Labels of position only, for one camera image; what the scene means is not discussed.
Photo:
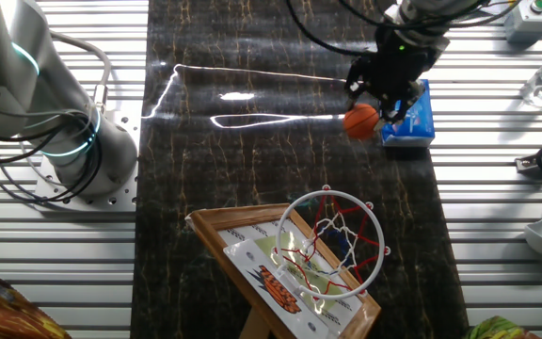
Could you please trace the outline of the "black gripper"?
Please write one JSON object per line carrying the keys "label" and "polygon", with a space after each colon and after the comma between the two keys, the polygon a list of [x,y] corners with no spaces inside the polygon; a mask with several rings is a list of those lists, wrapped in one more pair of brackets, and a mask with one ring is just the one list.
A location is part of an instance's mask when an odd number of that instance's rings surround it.
{"label": "black gripper", "polygon": [[424,84],[417,83],[418,78],[435,65],[449,45],[444,34],[426,28],[378,28],[375,49],[365,51],[350,66],[344,84],[346,110],[352,110],[359,96],[367,92],[379,101],[381,120],[402,121],[424,94]]}

